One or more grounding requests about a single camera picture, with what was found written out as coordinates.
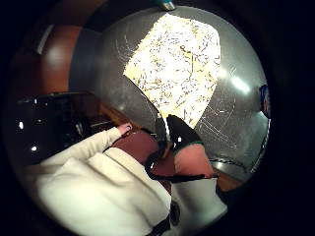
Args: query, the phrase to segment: brown wood panel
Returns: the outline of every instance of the brown wood panel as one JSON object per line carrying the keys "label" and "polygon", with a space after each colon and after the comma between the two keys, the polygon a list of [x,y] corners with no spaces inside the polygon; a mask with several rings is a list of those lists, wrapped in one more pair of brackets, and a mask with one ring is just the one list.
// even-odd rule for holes
{"label": "brown wood panel", "polygon": [[127,116],[125,116],[123,113],[121,113],[120,111],[107,106],[104,103],[101,103],[99,106],[99,113],[100,114],[105,114],[107,117],[109,117],[111,119],[111,121],[116,125],[122,125],[125,124],[127,122],[130,122],[133,126],[133,131],[137,131],[139,129],[141,129],[141,126],[139,126],[138,124],[132,122]]}
{"label": "brown wood panel", "polygon": [[224,192],[237,189],[238,187],[242,186],[243,183],[233,179],[227,174],[224,174],[223,172],[220,172],[219,170],[215,169],[215,171],[219,174],[218,178],[218,185],[220,189]]}
{"label": "brown wood panel", "polygon": [[83,27],[95,10],[108,0],[63,0],[44,14],[24,37],[24,45],[32,48],[37,35],[48,25]]}
{"label": "brown wood panel", "polygon": [[57,26],[49,35],[40,62],[41,92],[67,91],[73,51],[81,28]]}
{"label": "brown wood panel", "polygon": [[9,97],[17,100],[55,91],[67,91],[71,60],[81,28],[55,27],[42,54],[19,51],[11,65]]}

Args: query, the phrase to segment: gray surface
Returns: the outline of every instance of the gray surface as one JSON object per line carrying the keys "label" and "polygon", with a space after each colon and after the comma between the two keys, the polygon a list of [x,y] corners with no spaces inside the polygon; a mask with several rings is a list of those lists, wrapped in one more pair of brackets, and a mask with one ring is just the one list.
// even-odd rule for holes
{"label": "gray surface", "polygon": [[71,90],[94,91],[97,69],[95,54],[101,34],[94,30],[82,29],[72,56],[69,88]]}
{"label": "gray surface", "polygon": [[[163,14],[165,12],[158,8],[141,11],[104,31],[94,46],[95,76],[87,78],[87,83],[72,80],[70,89],[89,90],[134,122],[154,130],[157,112],[139,89],[123,76],[123,71],[141,39]],[[220,35],[220,67],[225,75],[219,77],[212,100],[195,130],[204,140],[211,158],[239,162],[247,171],[228,163],[213,162],[213,165],[246,181],[268,130],[268,119],[260,112],[259,87],[267,83],[260,61],[249,42],[222,18],[200,9],[179,6],[168,14],[209,24]],[[249,92],[245,94],[236,88],[231,82],[233,77],[247,84]]]}

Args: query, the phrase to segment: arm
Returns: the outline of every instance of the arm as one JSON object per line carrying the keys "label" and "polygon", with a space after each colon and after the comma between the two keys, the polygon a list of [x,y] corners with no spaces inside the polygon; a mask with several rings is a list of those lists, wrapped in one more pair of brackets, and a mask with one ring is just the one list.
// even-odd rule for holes
{"label": "arm", "polygon": [[68,147],[67,149],[45,159],[40,165],[61,165],[69,158],[77,157],[79,159],[86,159],[97,152],[102,152],[110,147],[122,135],[131,130],[130,123],[119,126],[118,128],[111,128],[107,131],[102,131],[80,141],[79,143]]}

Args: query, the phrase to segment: scratched surface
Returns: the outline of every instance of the scratched surface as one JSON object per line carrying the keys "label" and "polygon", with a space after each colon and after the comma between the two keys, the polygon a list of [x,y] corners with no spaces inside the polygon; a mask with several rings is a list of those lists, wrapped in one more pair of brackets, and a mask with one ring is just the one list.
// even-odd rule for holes
{"label": "scratched surface", "polygon": [[[133,121],[154,130],[155,107],[123,74],[141,41],[164,14],[158,9],[138,12],[106,29],[94,45],[79,40],[78,53],[81,47],[85,47],[85,51],[87,47],[94,49],[94,67],[89,68],[93,73],[79,80],[71,77],[70,89],[90,90]],[[234,163],[214,161],[213,165],[246,181],[268,130],[268,119],[260,112],[259,87],[266,83],[260,61],[244,36],[216,15],[189,7],[178,7],[169,14],[211,25],[218,31],[217,87],[194,129],[203,139],[211,159],[223,158]],[[87,69],[83,65],[77,70]]]}
{"label": "scratched surface", "polygon": [[195,128],[216,89],[220,60],[213,27],[165,14],[141,40],[123,75],[162,117],[176,115]]}

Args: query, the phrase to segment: white sweater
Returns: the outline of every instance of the white sweater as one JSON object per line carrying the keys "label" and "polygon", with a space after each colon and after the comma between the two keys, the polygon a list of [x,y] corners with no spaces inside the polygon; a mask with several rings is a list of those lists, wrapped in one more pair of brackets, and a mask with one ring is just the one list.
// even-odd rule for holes
{"label": "white sweater", "polygon": [[163,235],[192,235],[226,212],[216,180],[172,184],[170,196],[136,159],[110,147],[120,137],[112,128],[28,166],[30,195],[79,235],[147,235],[167,217],[171,201],[179,205],[180,220]]}

